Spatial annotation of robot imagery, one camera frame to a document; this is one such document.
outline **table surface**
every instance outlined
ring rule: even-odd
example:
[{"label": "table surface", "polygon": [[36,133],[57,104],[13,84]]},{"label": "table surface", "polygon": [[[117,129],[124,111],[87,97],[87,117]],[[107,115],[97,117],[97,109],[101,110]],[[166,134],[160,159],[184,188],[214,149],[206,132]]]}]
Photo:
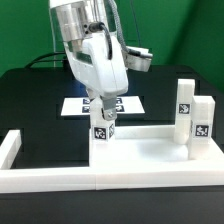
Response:
[{"label": "table surface", "polygon": [[[178,78],[216,101],[213,139],[224,150],[224,94],[187,66],[129,71],[127,96],[145,114],[118,115],[117,126],[174,124]],[[88,166],[89,117],[61,117],[65,97],[86,96],[70,70],[13,69],[0,79],[0,141],[22,131],[12,169]],[[2,223],[223,223],[224,187],[181,187],[0,195]]]}]

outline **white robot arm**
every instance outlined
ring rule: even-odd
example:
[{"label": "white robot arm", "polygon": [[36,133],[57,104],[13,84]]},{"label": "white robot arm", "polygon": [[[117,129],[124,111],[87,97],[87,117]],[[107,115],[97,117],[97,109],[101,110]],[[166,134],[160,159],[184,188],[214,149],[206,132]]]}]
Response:
[{"label": "white robot arm", "polygon": [[[50,0],[50,9],[58,20],[75,78],[86,86],[90,99],[100,97],[103,118],[111,121],[117,117],[117,96],[128,90],[126,67],[138,62],[141,51],[124,47],[116,33],[109,33],[105,4],[115,13],[122,36],[114,0]],[[145,56],[145,51],[142,55],[146,58],[142,61],[149,64],[151,55]]]}]

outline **stacked blocks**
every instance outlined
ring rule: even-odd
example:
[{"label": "stacked blocks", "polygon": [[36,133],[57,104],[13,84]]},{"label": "stacked blocks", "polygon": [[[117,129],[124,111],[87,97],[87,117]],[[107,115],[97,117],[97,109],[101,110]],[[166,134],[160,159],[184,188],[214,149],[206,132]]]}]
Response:
[{"label": "stacked blocks", "polygon": [[208,159],[215,101],[194,96],[194,89],[194,80],[178,80],[174,142],[187,144],[189,159]]}]

